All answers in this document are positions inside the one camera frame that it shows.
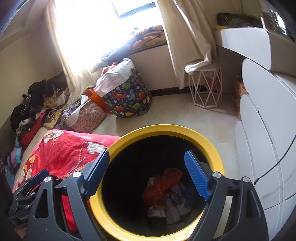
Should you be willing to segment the red plastic bag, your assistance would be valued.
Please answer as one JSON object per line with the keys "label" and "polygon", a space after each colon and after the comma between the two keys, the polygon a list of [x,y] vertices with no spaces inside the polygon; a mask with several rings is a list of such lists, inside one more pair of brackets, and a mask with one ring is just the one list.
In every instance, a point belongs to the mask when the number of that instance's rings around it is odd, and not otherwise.
{"label": "red plastic bag", "polygon": [[152,186],[146,188],[143,193],[143,201],[148,205],[161,204],[169,189],[180,184],[182,171],[176,168],[165,169],[162,176],[157,176],[153,180]]}

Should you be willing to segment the yellow rimmed black trash bin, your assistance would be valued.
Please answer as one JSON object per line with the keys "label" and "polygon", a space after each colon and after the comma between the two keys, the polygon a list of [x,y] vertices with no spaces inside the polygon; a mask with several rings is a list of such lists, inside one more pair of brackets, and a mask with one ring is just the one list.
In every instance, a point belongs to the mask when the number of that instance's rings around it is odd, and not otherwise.
{"label": "yellow rimmed black trash bin", "polygon": [[117,240],[188,240],[205,207],[185,166],[189,150],[224,172],[212,143],[183,126],[146,126],[118,138],[90,198],[99,226]]}

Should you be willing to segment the red floral bed blanket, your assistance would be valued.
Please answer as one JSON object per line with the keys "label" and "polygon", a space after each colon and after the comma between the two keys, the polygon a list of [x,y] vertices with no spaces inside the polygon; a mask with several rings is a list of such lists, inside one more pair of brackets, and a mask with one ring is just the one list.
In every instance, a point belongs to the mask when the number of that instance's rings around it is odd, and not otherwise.
{"label": "red floral bed blanket", "polygon": [[13,192],[44,169],[58,178],[67,178],[73,172],[81,171],[118,139],[118,136],[66,130],[46,132],[45,128],[41,128],[23,153]]}

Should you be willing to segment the floral fabric bag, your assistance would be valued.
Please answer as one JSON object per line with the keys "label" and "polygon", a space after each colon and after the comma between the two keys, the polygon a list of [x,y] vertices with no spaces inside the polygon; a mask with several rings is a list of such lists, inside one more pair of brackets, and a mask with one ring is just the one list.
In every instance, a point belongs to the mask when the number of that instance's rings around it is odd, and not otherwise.
{"label": "floral fabric bag", "polygon": [[80,133],[91,133],[106,118],[106,112],[95,102],[89,100],[78,111],[77,120],[69,128]]}

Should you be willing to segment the pile of dark clothes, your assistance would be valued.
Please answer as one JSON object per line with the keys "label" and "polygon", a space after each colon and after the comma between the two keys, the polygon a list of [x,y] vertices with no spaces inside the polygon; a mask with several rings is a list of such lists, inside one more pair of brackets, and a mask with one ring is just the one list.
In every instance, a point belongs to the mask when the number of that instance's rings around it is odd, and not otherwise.
{"label": "pile of dark clothes", "polygon": [[61,72],[48,80],[34,82],[23,95],[22,103],[13,109],[11,128],[18,137],[24,136],[37,122],[37,115],[51,113],[67,102],[68,84]]}

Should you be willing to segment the orange bag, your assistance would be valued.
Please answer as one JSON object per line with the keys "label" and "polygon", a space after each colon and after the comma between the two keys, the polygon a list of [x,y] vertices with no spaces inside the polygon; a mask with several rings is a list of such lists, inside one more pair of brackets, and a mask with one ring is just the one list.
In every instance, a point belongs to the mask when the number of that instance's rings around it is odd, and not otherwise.
{"label": "orange bag", "polygon": [[111,113],[110,109],[106,105],[105,101],[93,90],[88,88],[83,92],[84,95],[88,96],[93,102],[98,104],[105,112]]}

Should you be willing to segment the dinosaur print laundry basket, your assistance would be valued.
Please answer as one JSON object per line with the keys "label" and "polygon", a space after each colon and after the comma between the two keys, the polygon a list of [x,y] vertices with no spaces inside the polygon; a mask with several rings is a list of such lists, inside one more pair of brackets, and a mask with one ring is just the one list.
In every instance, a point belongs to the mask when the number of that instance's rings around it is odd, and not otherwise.
{"label": "dinosaur print laundry basket", "polygon": [[146,114],[151,107],[152,94],[132,60],[124,58],[106,69],[93,89],[108,109],[119,118]]}

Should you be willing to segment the dark blue jacket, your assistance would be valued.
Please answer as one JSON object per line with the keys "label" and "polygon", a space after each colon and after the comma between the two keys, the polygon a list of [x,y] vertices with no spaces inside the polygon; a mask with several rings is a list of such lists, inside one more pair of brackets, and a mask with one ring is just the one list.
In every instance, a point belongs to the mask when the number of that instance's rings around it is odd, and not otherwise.
{"label": "dark blue jacket", "polygon": [[128,45],[121,46],[119,49],[101,57],[101,61],[107,62],[111,65],[113,62],[120,63],[130,54],[130,47]]}

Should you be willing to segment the left cream curtain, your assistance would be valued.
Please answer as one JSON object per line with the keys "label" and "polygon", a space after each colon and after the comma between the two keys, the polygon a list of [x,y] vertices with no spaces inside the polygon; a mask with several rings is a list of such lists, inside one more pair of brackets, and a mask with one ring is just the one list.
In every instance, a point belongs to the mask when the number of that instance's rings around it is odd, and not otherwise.
{"label": "left cream curtain", "polygon": [[45,19],[55,51],[60,59],[69,89],[68,104],[73,104],[82,93],[96,83],[86,63],[84,33],[74,30],[72,17],[62,16],[58,1],[49,1]]}

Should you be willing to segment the cream curtain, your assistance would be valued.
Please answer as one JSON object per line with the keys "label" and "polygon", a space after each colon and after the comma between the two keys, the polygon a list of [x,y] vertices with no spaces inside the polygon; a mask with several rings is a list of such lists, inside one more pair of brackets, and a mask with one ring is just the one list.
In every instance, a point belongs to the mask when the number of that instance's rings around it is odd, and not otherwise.
{"label": "cream curtain", "polygon": [[217,58],[216,43],[202,1],[156,1],[179,89],[186,75]]}
{"label": "cream curtain", "polygon": [[68,104],[73,104],[82,93],[96,83],[86,63],[84,33],[74,30],[72,17],[62,16],[58,1],[49,1],[45,19],[55,51],[60,59],[69,89]]}

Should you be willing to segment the orange patterned folded quilt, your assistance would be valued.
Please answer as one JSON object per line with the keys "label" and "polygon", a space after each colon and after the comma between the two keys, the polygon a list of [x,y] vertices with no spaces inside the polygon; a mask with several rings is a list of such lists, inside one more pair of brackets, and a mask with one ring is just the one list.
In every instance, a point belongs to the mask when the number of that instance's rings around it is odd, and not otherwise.
{"label": "orange patterned folded quilt", "polygon": [[166,43],[166,36],[162,25],[152,26],[136,34],[128,41],[128,49],[136,51]]}

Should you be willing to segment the right cream curtain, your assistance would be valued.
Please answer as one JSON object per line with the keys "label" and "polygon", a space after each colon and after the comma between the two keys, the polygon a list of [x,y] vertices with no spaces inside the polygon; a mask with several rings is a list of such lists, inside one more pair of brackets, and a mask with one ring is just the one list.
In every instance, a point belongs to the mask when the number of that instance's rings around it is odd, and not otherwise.
{"label": "right cream curtain", "polygon": [[179,89],[186,75],[217,58],[216,43],[202,1],[156,1]]}

